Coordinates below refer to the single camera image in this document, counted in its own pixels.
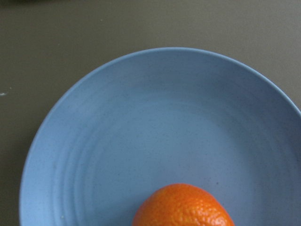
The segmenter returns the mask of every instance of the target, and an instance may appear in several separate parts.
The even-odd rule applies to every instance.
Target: gray background
[[[18,225],[39,125],[91,70],[147,48],[201,48],[251,66],[300,108],[300,40],[300,0],[0,0],[0,225]]]

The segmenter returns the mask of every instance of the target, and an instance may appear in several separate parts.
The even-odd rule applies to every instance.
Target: bowl
[[[192,48],[113,60],[56,103],[31,145],[23,226],[130,226],[172,183],[237,226],[301,225],[301,113],[250,67]]]

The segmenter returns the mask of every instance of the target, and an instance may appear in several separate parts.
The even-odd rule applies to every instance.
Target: mandarin
[[[138,209],[132,226],[234,226],[219,202],[207,191],[172,184],[153,193]]]

